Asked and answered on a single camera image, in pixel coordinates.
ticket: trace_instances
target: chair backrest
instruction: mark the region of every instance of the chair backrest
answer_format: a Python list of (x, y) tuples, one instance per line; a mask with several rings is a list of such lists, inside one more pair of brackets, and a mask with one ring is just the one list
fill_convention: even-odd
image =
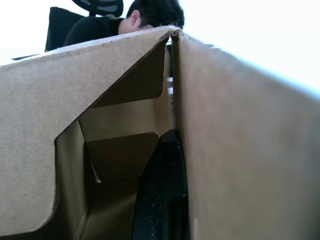
[(120, 17), (124, 11), (123, 0), (72, 0), (80, 8), (89, 11), (90, 16), (109, 15)]

